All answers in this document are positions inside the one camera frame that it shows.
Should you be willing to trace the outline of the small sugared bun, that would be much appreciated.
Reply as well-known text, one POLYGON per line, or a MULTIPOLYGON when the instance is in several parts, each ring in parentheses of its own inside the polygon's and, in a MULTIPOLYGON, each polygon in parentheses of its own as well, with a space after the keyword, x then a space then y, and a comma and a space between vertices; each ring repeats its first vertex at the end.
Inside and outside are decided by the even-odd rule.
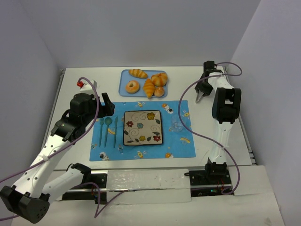
POLYGON ((165 93, 165 90, 163 87, 157 87, 154 91, 154 96, 156 97, 162 97, 165 93))

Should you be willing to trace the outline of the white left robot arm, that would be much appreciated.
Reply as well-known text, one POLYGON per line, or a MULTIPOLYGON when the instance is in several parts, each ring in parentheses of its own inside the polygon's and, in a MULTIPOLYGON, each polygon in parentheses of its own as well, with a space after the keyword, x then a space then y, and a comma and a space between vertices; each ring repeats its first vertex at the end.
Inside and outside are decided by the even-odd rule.
POLYGON ((48 182, 59 161, 92 129, 96 119, 114 114, 115 105, 107 93, 102 93, 104 104, 101 103, 96 81, 81 77, 77 86, 80 92, 55 123, 31 166, 19 172, 21 177, 12 186, 4 186, 0 191, 6 208, 33 224, 41 221, 50 204, 70 189, 87 185, 100 189, 99 177, 80 163, 72 163, 61 176, 48 182))

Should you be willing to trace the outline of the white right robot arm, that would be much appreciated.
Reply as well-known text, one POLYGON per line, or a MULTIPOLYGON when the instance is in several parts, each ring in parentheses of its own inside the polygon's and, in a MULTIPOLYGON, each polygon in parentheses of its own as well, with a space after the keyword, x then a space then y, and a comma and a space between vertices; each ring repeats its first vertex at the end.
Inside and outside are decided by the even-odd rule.
POLYGON ((212 117, 216 125, 214 139, 217 141, 208 157, 205 172, 207 178, 222 177, 227 170, 225 148, 228 146, 232 126, 239 117, 242 92, 229 84, 214 61, 204 62, 203 67, 202 81, 195 86, 196 103, 209 96, 212 91, 215 92, 212 117))

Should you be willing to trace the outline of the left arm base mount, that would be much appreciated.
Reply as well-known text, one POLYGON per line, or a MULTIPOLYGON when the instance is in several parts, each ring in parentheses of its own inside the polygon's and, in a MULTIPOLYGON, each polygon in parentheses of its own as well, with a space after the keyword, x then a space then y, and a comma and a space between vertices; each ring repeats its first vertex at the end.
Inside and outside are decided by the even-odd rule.
POLYGON ((61 197, 62 201, 94 201, 104 205, 107 203, 107 178, 108 171, 92 171, 91 177, 84 179, 82 184, 71 188, 61 197))

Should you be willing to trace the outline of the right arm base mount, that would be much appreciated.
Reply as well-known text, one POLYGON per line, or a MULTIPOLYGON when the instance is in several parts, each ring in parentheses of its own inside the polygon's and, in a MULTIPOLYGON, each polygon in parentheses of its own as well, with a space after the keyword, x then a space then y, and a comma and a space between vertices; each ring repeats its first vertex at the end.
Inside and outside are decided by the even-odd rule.
POLYGON ((219 196, 222 192, 232 191, 232 183, 229 171, 224 176, 206 176, 205 170, 191 170, 184 173, 190 180, 191 197, 219 196))

